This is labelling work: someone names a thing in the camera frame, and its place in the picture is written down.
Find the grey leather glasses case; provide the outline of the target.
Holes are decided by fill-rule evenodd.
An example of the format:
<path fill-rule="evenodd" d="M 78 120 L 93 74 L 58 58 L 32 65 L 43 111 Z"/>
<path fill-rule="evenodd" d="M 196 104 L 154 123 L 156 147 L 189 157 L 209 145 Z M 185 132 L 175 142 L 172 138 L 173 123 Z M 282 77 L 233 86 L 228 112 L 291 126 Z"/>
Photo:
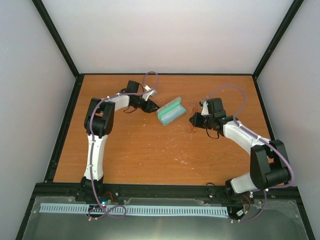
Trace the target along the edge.
<path fill-rule="evenodd" d="M 180 96 L 176 97 L 156 111 L 157 119 L 163 126 L 167 126 L 187 112 L 181 105 L 181 100 L 182 98 Z"/>

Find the light blue cleaning cloth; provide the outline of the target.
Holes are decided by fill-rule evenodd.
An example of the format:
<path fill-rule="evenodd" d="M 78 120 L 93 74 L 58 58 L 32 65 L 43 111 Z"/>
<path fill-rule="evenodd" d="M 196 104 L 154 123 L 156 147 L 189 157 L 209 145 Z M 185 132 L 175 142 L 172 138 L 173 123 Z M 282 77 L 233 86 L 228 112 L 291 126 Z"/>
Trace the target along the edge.
<path fill-rule="evenodd" d="M 167 125 L 167 124 L 171 123 L 172 121 L 174 121 L 176 118 L 183 115 L 185 112 L 186 112 L 185 109 L 182 106 L 178 105 L 175 108 L 173 108 L 172 110 L 165 113 L 161 117 L 162 123 L 164 125 Z"/>

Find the red thin-frame sunglasses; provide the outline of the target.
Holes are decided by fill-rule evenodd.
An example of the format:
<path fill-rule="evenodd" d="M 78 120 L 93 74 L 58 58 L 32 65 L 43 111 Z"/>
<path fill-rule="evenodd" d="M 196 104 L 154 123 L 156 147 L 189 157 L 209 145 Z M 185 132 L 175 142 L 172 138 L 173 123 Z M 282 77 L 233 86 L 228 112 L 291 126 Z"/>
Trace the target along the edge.
<path fill-rule="evenodd" d="M 189 119 L 190 128 L 189 128 L 189 134 L 193 135 L 197 131 L 197 117 L 199 114 L 201 114 L 201 109 L 199 105 L 193 104 L 189 106 L 191 117 Z"/>

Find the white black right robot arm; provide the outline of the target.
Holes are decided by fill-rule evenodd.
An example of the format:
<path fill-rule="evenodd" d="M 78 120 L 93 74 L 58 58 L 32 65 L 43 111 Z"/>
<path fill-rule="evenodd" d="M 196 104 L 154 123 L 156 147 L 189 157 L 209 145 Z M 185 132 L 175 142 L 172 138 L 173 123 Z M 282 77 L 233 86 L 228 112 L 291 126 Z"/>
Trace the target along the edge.
<path fill-rule="evenodd" d="M 216 131 L 217 137 L 232 140 L 250 157 L 249 172 L 225 182 L 225 196 L 233 199 L 240 194 L 283 188 L 292 183 L 294 172 L 281 140 L 262 137 L 242 124 L 235 116 L 227 115 L 220 98 L 200 103 L 189 122 L 195 128 Z"/>

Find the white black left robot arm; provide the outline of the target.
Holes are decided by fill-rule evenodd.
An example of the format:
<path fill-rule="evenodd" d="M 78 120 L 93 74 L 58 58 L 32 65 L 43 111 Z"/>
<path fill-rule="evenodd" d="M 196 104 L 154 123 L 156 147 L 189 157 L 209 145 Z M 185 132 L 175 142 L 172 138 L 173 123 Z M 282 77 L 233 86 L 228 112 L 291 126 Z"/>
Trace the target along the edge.
<path fill-rule="evenodd" d="M 160 107 L 150 97 L 156 94 L 156 88 L 142 85 L 143 92 L 138 92 L 140 84 L 130 80 L 126 88 L 113 96 L 92 98 L 84 120 L 88 139 L 88 155 L 84 176 L 80 184 L 86 188 L 86 195 L 92 201 L 103 198 L 103 159 L 105 145 L 114 126 L 115 112 L 127 107 L 153 113 Z"/>

